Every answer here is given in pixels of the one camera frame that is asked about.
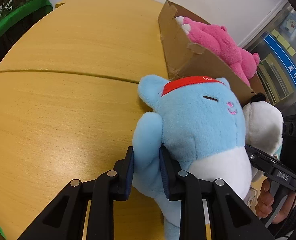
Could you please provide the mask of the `person's right hand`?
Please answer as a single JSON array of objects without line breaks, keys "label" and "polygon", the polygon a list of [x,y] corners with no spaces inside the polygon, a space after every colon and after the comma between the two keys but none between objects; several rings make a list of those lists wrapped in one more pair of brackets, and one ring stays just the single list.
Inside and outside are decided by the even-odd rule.
[{"label": "person's right hand", "polygon": [[[274,202],[274,198],[272,194],[269,192],[269,190],[270,190],[270,181],[269,179],[265,179],[262,183],[261,193],[257,199],[257,204],[255,206],[256,215],[258,217],[265,218],[272,213],[273,208],[271,206]],[[290,211],[294,209],[294,207],[292,207],[293,203],[296,205],[295,192],[291,192],[288,195],[286,201],[284,202],[284,205],[280,209],[279,213],[275,216],[273,220],[273,224],[278,224],[286,219]]]}]

